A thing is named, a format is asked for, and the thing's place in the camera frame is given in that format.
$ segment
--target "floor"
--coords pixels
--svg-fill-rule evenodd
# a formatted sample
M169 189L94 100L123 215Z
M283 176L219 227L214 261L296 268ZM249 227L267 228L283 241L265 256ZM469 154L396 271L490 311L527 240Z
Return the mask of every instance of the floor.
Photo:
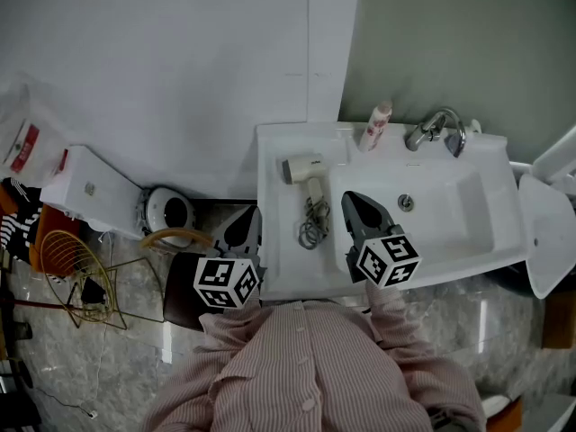
M143 251L137 242L107 235L90 244L104 264L147 257L164 286L170 255ZM43 274L14 264L16 299L54 302ZM65 295L68 284L54 285ZM162 320L162 295L144 262L119 270L123 311ZM524 395L536 406L545 392L567 392L576 376L576 349L539 349L543 303L499 288L482 275L404 293L422 335L470 370L479 388ZM364 297L342 300L363 306ZM29 394L47 431L135 431L166 378L189 356L203 334L170 323L125 317L128 330L83 324L76 329L63 310L17 306L16 320L30 322L31 340L17 343L34 381ZM89 418L88 412L96 412Z

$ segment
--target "sink drain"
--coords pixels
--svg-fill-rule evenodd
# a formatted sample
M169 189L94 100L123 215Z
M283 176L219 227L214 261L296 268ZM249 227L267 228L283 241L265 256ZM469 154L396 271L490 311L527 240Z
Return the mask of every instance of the sink drain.
M414 210L414 200L407 193L398 197L398 206L403 212Z

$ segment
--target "black and white striped fabric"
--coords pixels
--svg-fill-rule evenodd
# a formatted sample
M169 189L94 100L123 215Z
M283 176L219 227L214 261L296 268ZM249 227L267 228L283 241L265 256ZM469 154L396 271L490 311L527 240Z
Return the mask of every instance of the black and white striped fabric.
M38 219L43 206L40 201L41 189L25 187L11 177L6 178L2 186L18 205L18 212L2 217L2 248L12 257L30 263L30 245L36 240Z

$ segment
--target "chrome faucet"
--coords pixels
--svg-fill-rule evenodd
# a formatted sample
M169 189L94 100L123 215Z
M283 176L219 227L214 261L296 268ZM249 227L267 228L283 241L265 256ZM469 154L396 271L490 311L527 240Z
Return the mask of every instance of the chrome faucet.
M420 144L425 140L439 140L440 131L446 125L447 118L450 117L456 127L456 133L448 136L445 144L450 150L450 153L456 158L460 157L466 144L466 131L454 109L450 107L442 107L430 119L424 121L416 127L416 129L406 138L406 147L416 152Z

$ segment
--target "white sink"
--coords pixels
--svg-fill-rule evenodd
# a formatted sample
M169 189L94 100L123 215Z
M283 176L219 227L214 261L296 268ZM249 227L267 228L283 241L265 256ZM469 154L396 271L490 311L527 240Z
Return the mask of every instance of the white sink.
M463 154L454 158L441 140L411 152L409 125L389 124L378 147L357 150L350 123L260 126L258 206L264 216L263 264L268 272L264 299L309 299L359 293L345 254L352 246L340 205L345 191L367 195L384 206L409 232L423 261L400 287L439 284L514 264L527 258L527 236L518 189L506 154L506 139L468 133ZM320 153L328 166L323 181L332 208L331 232L314 251L301 248L296 232L306 193L287 185L280 160ZM414 208L398 205L408 194Z

